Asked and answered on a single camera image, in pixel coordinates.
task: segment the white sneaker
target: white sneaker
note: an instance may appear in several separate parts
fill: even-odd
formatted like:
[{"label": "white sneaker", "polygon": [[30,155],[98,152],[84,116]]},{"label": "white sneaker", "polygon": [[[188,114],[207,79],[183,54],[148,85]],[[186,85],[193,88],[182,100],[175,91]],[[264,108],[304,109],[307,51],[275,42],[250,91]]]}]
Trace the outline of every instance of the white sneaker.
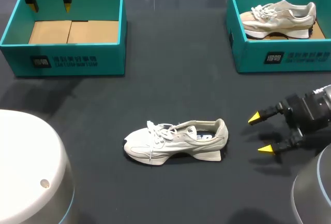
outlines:
[{"label": "white sneaker", "polygon": [[316,19],[316,6],[292,5],[286,0],[258,5],[252,11],[242,13],[240,19],[247,35],[263,39],[271,33],[281,33],[288,37],[308,39]]},{"label": "white sneaker", "polygon": [[228,129],[222,119],[215,122],[189,121],[177,126],[147,122],[125,138],[125,152],[136,161],[160,166],[176,153],[196,159],[221,161],[220,150],[228,141]]}]

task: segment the cardboard box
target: cardboard box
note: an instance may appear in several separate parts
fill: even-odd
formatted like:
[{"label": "cardboard box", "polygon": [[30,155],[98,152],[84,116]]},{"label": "cardboard box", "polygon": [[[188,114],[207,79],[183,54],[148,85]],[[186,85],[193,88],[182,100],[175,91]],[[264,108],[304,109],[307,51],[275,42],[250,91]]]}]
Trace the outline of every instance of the cardboard box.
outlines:
[{"label": "cardboard box", "polygon": [[331,0],[287,0],[295,5],[314,2],[317,22],[310,39],[246,37],[240,14],[251,7],[281,0],[229,0],[227,30],[238,72],[330,71],[331,70]]},{"label": "cardboard box", "polygon": [[17,77],[125,73],[124,0],[37,0],[34,13],[18,0],[0,41]]},{"label": "cardboard box", "polygon": [[118,21],[36,21],[29,44],[117,43]]}]

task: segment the shoelace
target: shoelace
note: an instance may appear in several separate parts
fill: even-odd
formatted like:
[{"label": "shoelace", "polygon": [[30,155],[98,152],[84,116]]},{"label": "shoelace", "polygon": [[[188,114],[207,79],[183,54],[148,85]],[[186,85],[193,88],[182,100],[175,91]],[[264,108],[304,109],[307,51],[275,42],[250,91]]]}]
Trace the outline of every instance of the shoelace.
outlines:
[{"label": "shoelace", "polygon": [[270,5],[272,5],[272,3],[264,6],[258,5],[255,8],[251,8],[254,17],[260,20],[260,19],[270,19],[271,17],[277,16],[276,15],[277,12],[274,9],[268,9]]},{"label": "shoelace", "polygon": [[172,124],[158,124],[154,125],[153,122],[147,122],[148,132],[151,134],[151,141],[149,143],[149,160],[152,159],[152,153],[154,145],[164,143],[164,139],[173,140],[173,135],[177,134],[175,126]]}]

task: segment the gray table surface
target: gray table surface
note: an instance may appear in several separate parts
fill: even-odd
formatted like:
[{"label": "gray table surface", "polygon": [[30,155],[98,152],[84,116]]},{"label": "gray table surface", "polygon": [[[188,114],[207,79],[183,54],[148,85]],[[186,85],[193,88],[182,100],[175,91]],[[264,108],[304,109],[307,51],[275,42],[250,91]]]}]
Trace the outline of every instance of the gray table surface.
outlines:
[{"label": "gray table surface", "polygon": [[[0,55],[0,108],[34,114],[58,132],[77,181],[80,224],[295,223],[292,182],[315,150],[284,154],[281,162],[259,154],[259,134],[286,135],[286,125],[281,116],[254,127],[247,120],[331,77],[238,74],[226,1],[126,0],[125,77],[17,79]],[[0,3],[1,33],[15,2]],[[123,138],[147,120],[217,118],[231,136],[222,162],[180,157],[151,168],[123,156]]]}]

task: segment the logo on box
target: logo on box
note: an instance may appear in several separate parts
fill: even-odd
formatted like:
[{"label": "logo on box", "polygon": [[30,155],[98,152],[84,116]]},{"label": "logo on box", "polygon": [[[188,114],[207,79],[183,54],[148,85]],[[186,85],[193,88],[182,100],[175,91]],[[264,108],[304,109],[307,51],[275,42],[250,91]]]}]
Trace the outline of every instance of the logo on box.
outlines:
[{"label": "logo on box", "polygon": [[280,64],[283,56],[284,52],[268,52],[264,64]]},{"label": "logo on box", "polygon": [[31,61],[34,67],[36,68],[51,68],[50,61],[48,60],[48,57],[45,55],[40,56],[31,56]]}]

